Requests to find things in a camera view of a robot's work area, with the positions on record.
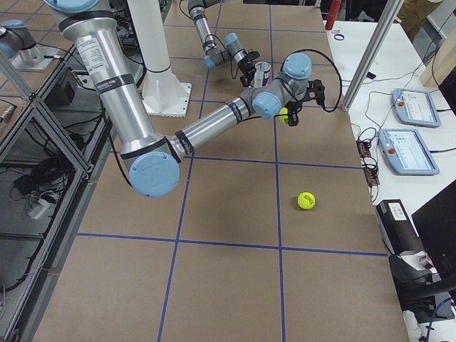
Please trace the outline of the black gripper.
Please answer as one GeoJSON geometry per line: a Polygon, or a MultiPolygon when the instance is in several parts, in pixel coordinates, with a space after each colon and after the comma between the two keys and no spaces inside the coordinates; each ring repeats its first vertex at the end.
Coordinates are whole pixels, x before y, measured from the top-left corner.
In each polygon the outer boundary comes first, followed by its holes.
{"type": "Polygon", "coordinates": [[[291,99],[284,107],[288,110],[287,123],[288,126],[297,126],[299,124],[299,112],[302,110],[303,99],[291,99]]]}
{"type": "Polygon", "coordinates": [[[255,63],[250,57],[245,56],[243,57],[242,60],[240,60],[238,63],[238,67],[241,70],[243,76],[241,76],[239,79],[242,82],[242,85],[244,87],[252,87],[255,88],[255,76],[256,76],[256,71],[255,71],[255,63]]]}

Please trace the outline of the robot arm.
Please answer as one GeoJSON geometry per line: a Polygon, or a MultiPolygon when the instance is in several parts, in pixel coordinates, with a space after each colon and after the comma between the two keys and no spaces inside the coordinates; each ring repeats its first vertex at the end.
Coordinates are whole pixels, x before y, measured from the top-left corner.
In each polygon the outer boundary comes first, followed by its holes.
{"type": "Polygon", "coordinates": [[[205,9],[220,1],[188,1],[188,16],[197,29],[205,53],[204,62],[208,69],[213,69],[226,62],[234,61],[242,72],[240,81],[244,87],[252,86],[256,73],[255,63],[259,58],[258,51],[247,51],[238,35],[229,33],[221,41],[209,28],[205,9]]]}
{"type": "Polygon", "coordinates": [[[294,52],[270,84],[248,88],[174,135],[163,135],[154,129],[127,65],[108,1],[47,1],[46,5],[52,8],[63,37],[76,45],[117,130],[131,186],[146,197],[173,191],[182,157],[195,148],[254,114],[272,119],[285,105],[306,95],[312,61],[305,53],[294,52]]]}

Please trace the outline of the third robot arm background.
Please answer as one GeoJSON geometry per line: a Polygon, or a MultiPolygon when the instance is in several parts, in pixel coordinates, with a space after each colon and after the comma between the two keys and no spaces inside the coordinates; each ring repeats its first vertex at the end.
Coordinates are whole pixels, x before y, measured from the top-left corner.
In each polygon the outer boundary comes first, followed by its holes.
{"type": "Polygon", "coordinates": [[[1,53],[18,71],[44,71],[59,49],[40,46],[26,24],[18,19],[1,22],[1,53]]]}

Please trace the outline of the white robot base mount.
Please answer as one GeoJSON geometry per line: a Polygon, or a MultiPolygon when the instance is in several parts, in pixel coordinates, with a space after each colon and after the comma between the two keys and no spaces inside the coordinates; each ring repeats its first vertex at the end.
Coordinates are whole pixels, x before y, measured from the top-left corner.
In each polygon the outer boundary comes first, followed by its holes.
{"type": "Polygon", "coordinates": [[[142,101],[149,115],[185,117],[192,90],[191,83],[180,82],[172,71],[147,72],[142,101]]]}

